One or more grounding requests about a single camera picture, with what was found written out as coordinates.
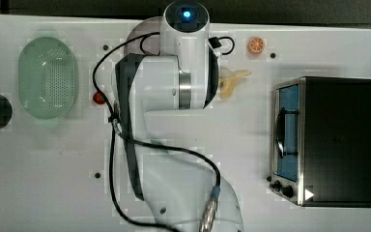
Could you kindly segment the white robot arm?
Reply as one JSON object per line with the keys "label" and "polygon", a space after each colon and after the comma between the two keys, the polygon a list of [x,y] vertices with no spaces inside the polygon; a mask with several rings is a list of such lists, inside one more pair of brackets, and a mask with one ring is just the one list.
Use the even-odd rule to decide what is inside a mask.
{"label": "white robot arm", "polygon": [[175,0],[153,28],[150,54],[127,52],[114,68],[118,115],[135,196],[169,232],[243,232],[237,195],[203,153],[203,111],[218,87],[208,10]]}

